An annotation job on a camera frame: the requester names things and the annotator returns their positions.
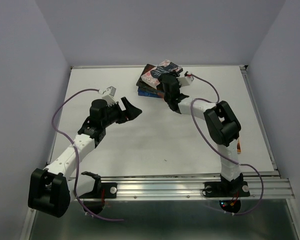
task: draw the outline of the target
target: wire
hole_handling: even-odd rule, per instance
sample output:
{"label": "wire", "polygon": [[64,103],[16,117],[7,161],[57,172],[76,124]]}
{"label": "wire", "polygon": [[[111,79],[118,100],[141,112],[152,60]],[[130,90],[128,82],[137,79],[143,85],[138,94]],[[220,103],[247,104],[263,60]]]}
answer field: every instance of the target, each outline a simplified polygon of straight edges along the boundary
{"label": "wire", "polygon": [[[203,81],[203,82],[209,84],[209,85],[214,89],[214,91],[216,92],[216,95],[217,95],[217,102],[216,102],[216,103],[218,103],[218,102],[220,101],[220,96],[219,96],[219,93],[218,93],[217,89],[216,89],[210,82],[208,82],[207,80],[204,80],[204,79],[202,79],[202,78],[199,78],[199,77],[197,77],[196,75],[193,75],[193,76],[194,76],[195,78],[197,78],[197,79],[199,79],[199,80],[201,80],[201,81]],[[207,103],[211,103],[211,101],[206,100],[206,99],[204,99],[204,98],[195,98],[195,99],[192,100],[191,105],[190,105],[190,111],[191,111],[191,117],[192,117],[193,123],[194,123],[196,129],[199,131],[199,133],[200,133],[200,135],[202,136],[202,138],[204,139],[204,141],[206,142],[206,144],[208,144],[208,146],[209,146],[216,154],[218,154],[220,157],[222,157],[222,158],[228,160],[229,162],[231,162],[231,163],[233,163],[233,164],[236,164],[236,165],[239,165],[239,166],[247,166],[247,167],[252,168],[252,169],[256,172],[256,174],[258,175],[258,177],[260,178],[260,182],[261,182],[261,194],[260,194],[260,198],[259,198],[258,202],[256,203],[256,205],[255,205],[254,207],[252,207],[251,209],[247,210],[247,211],[235,213],[234,215],[242,216],[242,215],[249,214],[249,213],[251,213],[253,210],[255,210],[255,209],[259,206],[259,204],[261,203],[262,198],[263,198],[263,196],[264,196],[265,185],[264,185],[264,181],[263,181],[263,179],[262,179],[262,177],[261,177],[261,174],[258,172],[258,170],[257,170],[254,166],[252,166],[252,165],[250,165],[250,164],[247,164],[247,163],[241,163],[241,164],[239,164],[239,162],[237,162],[237,161],[235,161],[235,160],[233,160],[233,159],[231,159],[231,158],[229,158],[229,157],[223,155],[221,152],[219,152],[217,149],[215,149],[214,146],[212,146],[212,144],[208,141],[208,139],[206,138],[206,136],[204,135],[204,133],[203,133],[202,130],[200,129],[200,127],[199,127],[199,125],[198,125],[198,123],[197,123],[197,121],[196,121],[196,118],[195,118],[195,114],[194,114],[194,103],[195,103],[195,101],[198,101],[198,100],[204,101],[204,102],[207,102]],[[223,211],[221,211],[221,210],[219,210],[219,209],[215,209],[215,208],[213,208],[213,207],[209,207],[209,208],[210,208],[210,209],[214,209],[214,210],[219,211],[219,212],[223,212]]]}
{"label": "wire", "polygon": [[87,207],[85,206],[85,204],[81,201],[81,199],[79,198],[79,196],[78,196],[78,194],[77,194],[77,185],[78,185],[78,179],[79,179],[79,165],[80,165],[78,149],[77,149],[77,147],[75,146],[75,142],[71,139],[71,137],[70,137],[68,134],[66,134],[65,132],[60,131],[60,130],[57,128],[57,126],[55,125],[55,118],[56,118],[58,112],[62,109],[62,107],[63,107],[67,102],[69,102],[71,99],[73,99],[75,96],[77,96],[77,95],[79,95],[79,94],[81,94],[81,93],[83,93],[83,92],[88,92],[88,91],[96,91],[96,92],[99,92],[98,89],[87,88],[87,89],[83,89],[83,90],[78,91],[77,93],[73,94],[71,97],[69,97],[66,101],[64,101],[64,103],[62,103],[62,104],[57,108],[57,110],[55,111],[55,113],[54,113],[53,116],[52,116],[52,119],[51,119],[51,125],[52,125],[53,129],[54,129],[57,133],[59,133],[59,134],[65,136],[65,137],[69,140],[69,142],[71,143],[71,145],[72,145],[73,148],[74,148],[74,152],[75,152],[75,160],[76,160],[76,172],[75,172],[75,180],[74,180],[74,189],[73,189],[73,192],[74,192],[74,195],[75,195],[77,201],[79,202],[79,204],[80,204],[80,205],[81,205],[81,206],[82,206],[82,207],[83,207],[90,215],[92,215],[93,217],[96,217],[96,218],[101,219],[101,220],[109,221],[109,222],[121,222],[121,221],[124,221],[124,219],[111,219],[111,218],[105,218],[105,217],[102,217],[102,216],[99,216],[99,215],[93,213],[93,212],[92,212],[89,208],[87,208]]}

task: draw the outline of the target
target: purple cable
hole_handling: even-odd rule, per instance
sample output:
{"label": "purple cable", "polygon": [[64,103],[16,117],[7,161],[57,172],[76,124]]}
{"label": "purple cable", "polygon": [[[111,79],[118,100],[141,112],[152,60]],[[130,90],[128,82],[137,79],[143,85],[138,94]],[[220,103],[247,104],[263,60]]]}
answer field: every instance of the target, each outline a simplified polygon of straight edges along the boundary
{"label": "purple cable", "polygon": [[74,192],[74,195],[77,199],[77,201],[79,202],[79,204],[84,208],[84,210],[86,210],[91,216],[93,217],[96,217],[98,219],[101,219],[101,220],[105,220],[105,221],[109,221],[109,222],[121,222],[121,221],[124,221],[124,219],[111,219],[111,218],[105,218],[105,217],[102,217],[102,216],[99,216],[95,213],[93,213],[92,211],[89,210],[89,208],[87,208],[84,203],[80,200],[79,196],[77,196],[77,184],[78,184],[78,178],[79,178],[79,165],[80,165],[80,160],[79,160],[79,153],[78,153],[78,149],[77,147],[75,146],[75,142],[71,139],[71,137],[69,135],[67,135],[65,132],[63,131],[60,131],[56,125],[55,125],[55,118],[56,118],[56,115],[58,114],[58,112],[61,110],[61,108],[67,103],[69,102],[71,99],[73,99],[75,96],[83,93],[83,92],[87,92],[87,91],[96,91],[96,92],[99,92],[98,89],[94,89],[94,88],[87,88],[87,89],[83,89],[81,91],[78,91],[77,93],[73,94],[71,97],[69,97],[64,103],[61,104],[61,106],[58,107],[58,109],[55,111],[55,113],[53,114],[52,116],[52,119],[51,119],[51,125],[53,127],[53,129],[59,133],[59,134],[62,134],[63,136],[65,136],[69,142],[71,143],[71,145],[73,145],[73,148],[74,148],[74,152],[75,152],[75,160],[76,160],[76,172],[75,172],[75,180],[74,180],[74,189],[73,189],[73,192]]}
{"label": "purple cable", "polygon": [[[220,96],[219,96],[219,93],[218,93],[217,89],[216,89],[210,82],[208,82],[207,80],[204,80],[204,79],[202,79],[202,78],[200,78],[200,77],[197,77],[196,75],[193,75],[193,76],[194,76],[195,78],[197,78],[197,79],[199,79],[199,80],[201,80],[201,81],[203,81],[203,82],[209,84],[209,85],[214,89],[214,91],[215,91],[215,93],[216,93],[216,95],[217,95],[217,102],[216,102],[216,103],[218,103],[218,102],[220,101]],[[247,210],[247,211],[235,213],[234,215],[242,216],[242,215],[249,214],[249,213],[251,213],[253,210],[255,210],[255,209],[259,206],[259,204],[260,204],[260,202],[262,201],[262,198],[263,198],[263,196],[264,196],[265,185],[264,185],[264,181],[263,181],[263,179],[262,179],[262,176],[261,176],[261,174],[258,172],[258,170],[257,170],[254,166],[252,166],[252,165],[250,165],[250,164],[247,164],[247,163],[239,164],[237,161],[234,161],[234,160],[232,160],[231,158],[229,158],[229,157],[223,155],[222,153],[220,153],[217,149],[214,148],[214,146],[211,145],[211,143],[208,141],[208,139],[206,138],[206,136],[204,135],[204,133],[201,131],[201,129],[200,129],[200,127],[199,127],[199,125],[198,125],[198,123],[197,123],[197,121],[196,121],[196,118],[195,118],[195,114],[194,114],[194,103],[195,103],[195,101],[198,101],[198,100],[204,101],[204,102],[207,102],[207,103],[212,103],[212,102],[209,101],[209,100],[206,100],[206,99],[204,99],[204,98],[195,98],[195,99],[192,100],[191,105],[190,105],[191,117],[192,117],[192,120],[193,120],[193,122],[194,122],[194,125],[195,125],[196,129],[199,131],[199,133],[200,133],[200,135],[202,136],[202,138],[204,139],[204,141],[206,142],[206,144],[208,144],[208,146],[209,146],[216,154],[218,154],[220,157],[222,157],[222,158],[224,158],[224,159],[230,161],[231,163],[236,164],[236,165],[240,165],[240,166],[247,166],[247,167],[252,168],[252,169],[256,172],[256,174],[258,175],[258,177],[260,178],[260,182],[261,182],[261,194],[260,194],[260,198],[259,198],[258,202],[256,203],[256,205],[255,205],[254,207],[252,207],[251,209]],[[219,209],[216,209],[216,208],[213,208],[213,207],[210,207],[210,206],[206,206],[206,207],[208,207],[208,208],[210,208],[210,209],[214,209],[214,210],[219,211],[219,212],[224,212],[224,211],[222,211],[222,210],[219,210]]]}

